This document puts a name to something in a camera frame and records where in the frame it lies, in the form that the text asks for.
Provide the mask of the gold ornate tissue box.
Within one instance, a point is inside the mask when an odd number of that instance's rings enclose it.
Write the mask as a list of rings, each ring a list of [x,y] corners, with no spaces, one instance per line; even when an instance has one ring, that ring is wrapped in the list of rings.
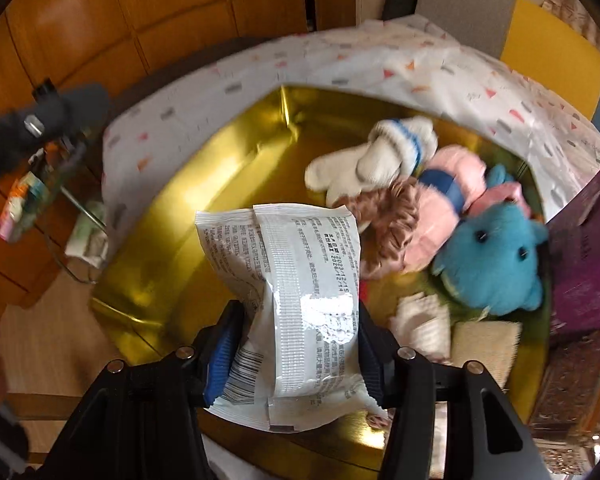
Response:
[[[553,474],[584,476],[600,460],[600,330],[550,352],[529,429]]]

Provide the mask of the patterned white tablecloth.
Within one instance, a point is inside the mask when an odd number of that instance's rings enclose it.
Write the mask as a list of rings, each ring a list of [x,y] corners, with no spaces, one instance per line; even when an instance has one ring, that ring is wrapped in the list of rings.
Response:
[[[195,70],[107,129],[113,242],[216,130],[282,84],[378,96],[490,136],[528,162],[554,216],[600,170],[600,132],[553,91],[420,16],[289,36]]]

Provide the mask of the multicolour sofa backrest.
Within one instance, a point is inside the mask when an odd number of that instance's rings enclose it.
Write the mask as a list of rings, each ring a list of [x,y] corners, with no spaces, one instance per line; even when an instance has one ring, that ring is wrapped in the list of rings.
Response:
[[[529,0],[385,0],[385,20],[418,16],[555,92],[600,132],[600,50]]]

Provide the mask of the purple tissue box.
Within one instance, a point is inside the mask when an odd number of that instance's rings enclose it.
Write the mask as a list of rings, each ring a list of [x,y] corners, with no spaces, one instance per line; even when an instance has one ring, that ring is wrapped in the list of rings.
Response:
[[[600,171],[548,222],[554,336],[600,330]]]

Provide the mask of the white blue striped sock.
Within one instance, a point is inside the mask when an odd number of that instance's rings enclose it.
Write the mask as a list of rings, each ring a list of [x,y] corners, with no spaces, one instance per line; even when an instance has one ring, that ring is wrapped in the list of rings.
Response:
[[[376,122],[364,144],[317,157],[304,173],[306,188],[323,193],[327,206],[341,197],[385,188],[409,177],[438,148],[434,123],[424,116]]]

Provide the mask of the pink plush toy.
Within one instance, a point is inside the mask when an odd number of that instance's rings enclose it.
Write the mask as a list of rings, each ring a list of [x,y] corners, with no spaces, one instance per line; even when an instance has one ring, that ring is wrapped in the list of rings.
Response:
[[[419,218],[403,253],[403,271],[429,266],[451,237],[460,219],[475,217],[501,202],[513,202],[526,217],[531,209],[522,186],[497,164],[491,168],[464,146],[439,148],[416,182]]]

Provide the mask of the brown knit plush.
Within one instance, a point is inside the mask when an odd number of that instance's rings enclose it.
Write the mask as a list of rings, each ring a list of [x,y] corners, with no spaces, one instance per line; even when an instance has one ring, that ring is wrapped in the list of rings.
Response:
[[[372,231],[374,242],[361,252],[363,280],[378,280],[405,269],[406,250],[419,222],[419,195],[415,178],[400,177],[386,188],[341,196],[334,203],[353,214],[358,232]]]

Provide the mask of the blue plush bear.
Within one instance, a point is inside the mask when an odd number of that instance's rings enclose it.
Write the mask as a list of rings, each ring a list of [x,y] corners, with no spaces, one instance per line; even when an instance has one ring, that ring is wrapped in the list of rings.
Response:
[[[548,229],[532,217],[522,186],[502,165],[432,260],[431,274],[460,304],[503,316],[543,302],[538,247]]]

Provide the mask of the white printed wipes packet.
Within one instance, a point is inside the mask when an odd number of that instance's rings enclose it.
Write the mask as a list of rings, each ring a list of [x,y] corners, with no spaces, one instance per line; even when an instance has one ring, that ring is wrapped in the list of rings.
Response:
[[[236,354],[209,374],[208,412],[267,432],[387,413],[358,366],[361,244],[347,208],[265,204],[198,212],[204,254],[245,306]]]

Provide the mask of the beige towel cloth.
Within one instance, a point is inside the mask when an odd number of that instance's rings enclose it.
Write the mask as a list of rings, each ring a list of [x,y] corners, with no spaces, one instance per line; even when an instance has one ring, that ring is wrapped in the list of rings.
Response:
[[[504,388],[516,359],[521,330],[521,324],[515,322],[458,322],[452,331],[451,362],[461,367],[468,361],[478,361]]]

